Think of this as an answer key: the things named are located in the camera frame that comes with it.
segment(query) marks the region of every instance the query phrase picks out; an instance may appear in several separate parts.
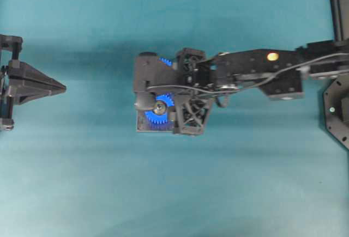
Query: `blue gear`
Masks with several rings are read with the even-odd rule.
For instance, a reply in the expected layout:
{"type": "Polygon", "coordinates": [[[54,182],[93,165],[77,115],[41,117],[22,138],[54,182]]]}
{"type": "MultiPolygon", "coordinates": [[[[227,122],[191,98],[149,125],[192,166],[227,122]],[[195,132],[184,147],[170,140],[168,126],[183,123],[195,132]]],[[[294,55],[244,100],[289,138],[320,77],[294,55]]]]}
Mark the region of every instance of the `blue gear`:
{"type": "Polygon", "coordinates": [[[172,62],[170,60],[166,59],[166,58],[161,57],[160,61],[165,63],[167,66],[170,66],[170,67],[172,66],[172,62]]]}
{"type": "MultiPolygon", "coordinates": [[[[175,106],[173,103],[170,94],[163,94],[157,96],[157,101],[162,101],[165,103],[166,107],[171,107],[175,106]]],[[[147,119],[153,123],[153,124],[166,124],[168,122],[167,120],[167,112],[164,113],[163,115],[159,116],[155,114],[153,111],[146,111],[145,115],[147,119]]]]}

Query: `gear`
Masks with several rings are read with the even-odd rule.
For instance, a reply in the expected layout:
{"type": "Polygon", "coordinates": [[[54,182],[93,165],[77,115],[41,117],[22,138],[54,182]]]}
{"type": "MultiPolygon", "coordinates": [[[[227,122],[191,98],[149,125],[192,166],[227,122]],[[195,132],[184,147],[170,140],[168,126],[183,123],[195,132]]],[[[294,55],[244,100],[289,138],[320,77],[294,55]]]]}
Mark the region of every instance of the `gear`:
{"type": "MultiPolygon", "coordinates": [[[[163,102],[166,105],[166,109],[168,107],[175,106],[170,94],[163,94],[157,96],[157,101],[163,102]]],[[[162,115],[158,115],[154,113],[154,111],[146,111],[145,115],[147,119],[153,124],[166,124],[168,122],[167,111],[162,115]]]]}

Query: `cable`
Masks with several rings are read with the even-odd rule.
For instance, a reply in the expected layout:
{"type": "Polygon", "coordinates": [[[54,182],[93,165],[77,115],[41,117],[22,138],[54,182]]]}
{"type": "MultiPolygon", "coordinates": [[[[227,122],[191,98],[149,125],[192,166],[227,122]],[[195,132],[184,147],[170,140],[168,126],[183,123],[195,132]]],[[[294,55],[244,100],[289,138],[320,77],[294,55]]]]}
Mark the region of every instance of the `cable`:
{"type": "Polygon", "coordinates": [[[296,64],[296,65],[293,65],[293,66],[289,66],[289,67],[283,68],[283,69],[281,69],[281,70],[279,70],[277,72],[272,73],[272,75],[270,75],[268,78],[266,78],[265,80],[263,80],[263,81],[261,81],[259,83],[255,83],[255,84],[252,84],[250,86],[247,86],[247,87],[244,87],[244,88],[241,88],[241,89],[234,89],[234,90],[232,90],[232,89],[228,90],[227,89],[225,91],[214,91],[213,92],[213,91],[208,91],[208,90],[197,88],[197,87],[180,86],[180,85],[176,85],[176,84],[173,84],[173,85],[172,84],[168,84],[168,85],[163,85],[163,86],[150,86],[150,87],[147,88],[147,90],[159,89],[159,88],[183,88],[183,89],[195,90],[195,91],[198,91],[198,92],[201,92],[201,93],[206,93],[206,94],[234,94],[234,93],[242,92],[242,91],[247,90],[247,89],[251,89],[251,88],[256,88],[256,87],[262,86],[262,85],[270,82],[271,80],[275,79],[277,77],[277,75],[280,75],[283,72],[292,70],[294,68],[307,66],[309,64],[313,64],[313,63],[316,63],[318,61],[325,60],[325,59],[332,58],[332,57],[336,57],[336,56],[347,56],[347,55],[349,55],[349,53],[332,53],[332,54],[328,54],[326,56],[318,57],[318,58],[310,60],[310,61],[306,61],[306,62],[303,62],[303,63],[300,63],[300,64],[296,64]]]}

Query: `orange light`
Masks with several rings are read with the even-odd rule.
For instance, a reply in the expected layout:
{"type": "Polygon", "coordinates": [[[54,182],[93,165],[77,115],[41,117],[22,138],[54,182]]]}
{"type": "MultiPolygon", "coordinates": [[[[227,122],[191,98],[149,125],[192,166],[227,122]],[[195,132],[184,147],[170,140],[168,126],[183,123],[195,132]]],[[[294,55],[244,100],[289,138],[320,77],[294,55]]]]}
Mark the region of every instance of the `orange light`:
{"type": "Polygon", "coordinates": [[[278,53],[270,53],[270,54],[268,54],[267,59],[269,61],[277,61],[279,59],[279,54],[278,53]]]}

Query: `black panel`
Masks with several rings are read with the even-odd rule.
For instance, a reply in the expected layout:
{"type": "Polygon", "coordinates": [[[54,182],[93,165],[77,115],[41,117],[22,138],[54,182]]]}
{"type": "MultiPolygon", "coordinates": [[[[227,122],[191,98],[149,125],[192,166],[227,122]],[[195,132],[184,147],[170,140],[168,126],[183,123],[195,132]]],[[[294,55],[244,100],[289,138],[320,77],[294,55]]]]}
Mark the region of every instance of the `black panel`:
{"type": "Polygon", "coordinates": [[[349,0],[331,0],[335,38],[349,38],[349,0]]]}

